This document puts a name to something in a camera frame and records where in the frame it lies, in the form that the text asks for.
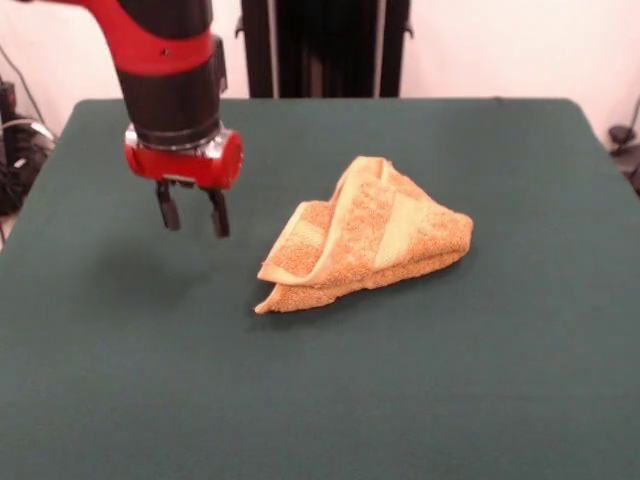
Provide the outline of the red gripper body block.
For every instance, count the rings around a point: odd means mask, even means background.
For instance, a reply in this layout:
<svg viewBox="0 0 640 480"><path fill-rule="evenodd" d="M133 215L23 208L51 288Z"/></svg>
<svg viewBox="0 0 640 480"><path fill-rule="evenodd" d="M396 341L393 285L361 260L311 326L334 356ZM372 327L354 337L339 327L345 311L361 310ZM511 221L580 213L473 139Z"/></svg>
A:
<svg viewBox="0 0 640 480"><path fill-rule="evenodd" d="M243 147L240 134L226 128L204 144L183 150L144 146L133 128L126 130L124 138L125 157L136 175L205 190L226 190L233 185L242 167Z"/></svg>

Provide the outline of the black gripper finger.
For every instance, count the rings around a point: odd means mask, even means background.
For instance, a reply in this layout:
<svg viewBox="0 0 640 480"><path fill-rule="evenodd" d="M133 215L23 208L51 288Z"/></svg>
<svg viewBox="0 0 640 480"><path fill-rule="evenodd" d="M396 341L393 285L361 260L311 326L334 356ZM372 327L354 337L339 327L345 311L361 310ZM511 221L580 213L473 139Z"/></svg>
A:
<svg viewBox="0 0 640 480"><path fill-rule="evenodd" d="M165 228L170 231L178 231L180 229L179 214L176 204L171 197L168 182L156 182L156 197Z"/></svg>
<svg viewBox="0 0 640 480"><path fill-rule="evenodd" d="M206 193L213 207L211 218L216 236L227 238L230 235L230 226L225 196L220 190L207 190Z"/></svg>

